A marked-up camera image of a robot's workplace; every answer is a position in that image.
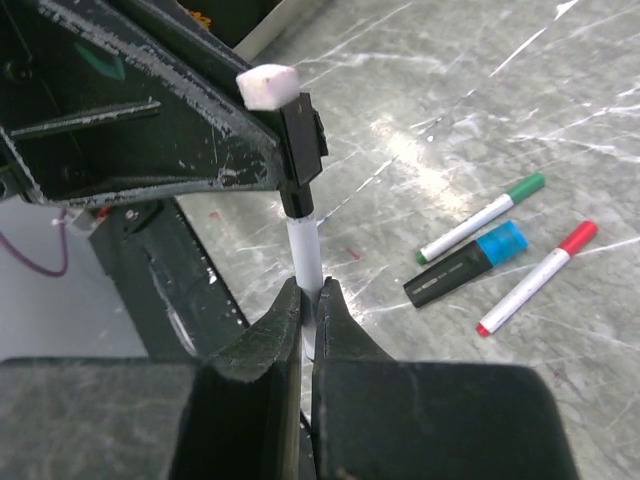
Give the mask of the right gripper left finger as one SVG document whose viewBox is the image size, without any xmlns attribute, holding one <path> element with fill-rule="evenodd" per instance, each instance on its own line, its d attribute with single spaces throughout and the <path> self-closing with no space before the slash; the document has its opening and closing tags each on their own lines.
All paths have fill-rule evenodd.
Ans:
<svg viewBox="0 0 640 480">
<path fill-rule="evenodd" d="M 218 352 L 1 365 L 5 479 L 294 479 L 301 292 Z"/>
</svg>

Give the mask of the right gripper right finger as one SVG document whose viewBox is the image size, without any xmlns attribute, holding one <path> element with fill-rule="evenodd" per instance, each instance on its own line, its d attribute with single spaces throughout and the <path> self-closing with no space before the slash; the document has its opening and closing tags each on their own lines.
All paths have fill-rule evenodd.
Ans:
<svg viewBox="0 0 640 480">
<path fill-rule="evenodd" d="M 575 479 L 542 378 L 509 364 L 398 361 L 327 279 L 317 310 L 311 428 L 322 479 Z"/>
</svg>

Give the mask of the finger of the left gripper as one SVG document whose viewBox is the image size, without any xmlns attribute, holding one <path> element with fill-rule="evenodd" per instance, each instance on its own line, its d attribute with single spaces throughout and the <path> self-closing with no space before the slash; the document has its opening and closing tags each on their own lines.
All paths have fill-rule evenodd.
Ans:
<svg viewBox="0 0 640 480">
<path fill-rule="evenodd" d="M 178 1 L 1 5 L 1 195 L 88 208 L 283 184 L 247 64 Z"/>
</svg>

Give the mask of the black marker blue tip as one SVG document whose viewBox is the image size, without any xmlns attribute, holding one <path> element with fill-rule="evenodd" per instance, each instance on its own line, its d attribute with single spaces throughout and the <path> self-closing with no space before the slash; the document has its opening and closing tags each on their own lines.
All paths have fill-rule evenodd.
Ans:
<svg viewBox="0 0 640 480">
<path fill-rule="evenodd" d="M 477 241 L 451 253 L 403 285 L 415 308 L 437 300 L 493 268 Z"/>
</svg>

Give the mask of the white pen black tip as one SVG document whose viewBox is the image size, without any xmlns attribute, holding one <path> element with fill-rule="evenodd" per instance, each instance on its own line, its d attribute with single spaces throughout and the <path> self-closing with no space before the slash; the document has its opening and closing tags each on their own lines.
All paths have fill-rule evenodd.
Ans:
<svg viewBox="0 0 640 480">
<path fill-rule="evenodd" d="M 315 359 L 317 308 L 324 285 L 317 222 L 313 214 L 286 219 L 297 286 L 303 292 L 301 307 L 304 351 Z"/>
</svg>

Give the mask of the small black pen cap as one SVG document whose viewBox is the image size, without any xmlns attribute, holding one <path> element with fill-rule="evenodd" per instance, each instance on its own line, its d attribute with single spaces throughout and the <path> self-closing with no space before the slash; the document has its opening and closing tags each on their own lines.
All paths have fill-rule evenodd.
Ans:
<svg viewBox="0 0 640 480">
<path fill-rule="evenodd" d="M 322 172 L 322 158 L 328 155 L 328 146 L 309 93 L 301 93 L 280 112 L 285 149 L 285 183 L 280 196 L 286 216 L 298 219 L 314 211 L 310 184 Z"/>
</svg>

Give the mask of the white pen green tip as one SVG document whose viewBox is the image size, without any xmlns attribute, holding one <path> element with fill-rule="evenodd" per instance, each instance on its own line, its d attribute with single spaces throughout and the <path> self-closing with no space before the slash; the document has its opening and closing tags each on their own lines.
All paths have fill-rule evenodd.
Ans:
<svg viewBox="0 0 640 480">
<path fill-rule="evenodd" d="M 426 246 L 421 247 L 415 255 L 419 265 L 426 265 L 433 261 L 453 246 L 468 238 L 489 222 L 502 215 L 515 205 L 513 198 L 504 193 L 483 209 L 474 213 L 449 232 L 441 235 Z"/>
</svg>

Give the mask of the blue marker cap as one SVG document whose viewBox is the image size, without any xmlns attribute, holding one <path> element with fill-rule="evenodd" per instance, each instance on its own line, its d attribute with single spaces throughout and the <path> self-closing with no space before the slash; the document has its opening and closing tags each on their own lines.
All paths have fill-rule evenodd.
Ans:
<svg viewBox="0 0 640 480">
<path fill-rule="evenodd" d="M 525 236 L 512 221 L 504 222 L 478 237 L 475 242 L 492 267 L 514 258 L 528 247 Z"/>
</svg>

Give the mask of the white pen red tip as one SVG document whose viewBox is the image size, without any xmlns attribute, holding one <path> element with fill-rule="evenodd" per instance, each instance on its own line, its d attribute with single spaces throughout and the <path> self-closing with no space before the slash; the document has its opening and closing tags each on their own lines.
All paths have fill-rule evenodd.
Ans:
<svg viewBox="0 0 640 480">
<path fill-rule="evenodd" d="M 570 258 L 571 255 L 567 251 L 561 248 L 554 249 L 480 320 L 476 326 L 476 332 L 482 337 L 488 337 L 495 333 L 541 289 Z"/>
</svg>

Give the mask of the red pen cap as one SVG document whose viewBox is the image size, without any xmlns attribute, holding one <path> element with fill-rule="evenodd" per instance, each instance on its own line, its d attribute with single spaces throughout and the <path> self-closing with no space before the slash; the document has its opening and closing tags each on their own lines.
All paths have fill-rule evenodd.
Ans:
<svg viewBox="0 0 640 480">
<path fill-rule="evenodd" d="M 574 256 L 597 235 L 598 231 L 596 223 L 585 220 L 559 244 L 558 248 L 569 256 Z"/>
</svg>

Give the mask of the green pen cap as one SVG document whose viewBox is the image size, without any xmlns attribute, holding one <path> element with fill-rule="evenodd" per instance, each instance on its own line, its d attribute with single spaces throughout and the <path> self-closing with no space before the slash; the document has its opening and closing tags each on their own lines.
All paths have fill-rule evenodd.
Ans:
<svg viewBox="0 0 640 480">
<path fill-rule="evenodd" d="M 519 204 L 535 192 L 545 186 L 545 177 L 541 173 L 534 173 L 507 191 L 507 195 L 511 198 L 513 204 Z"/>
</svg>

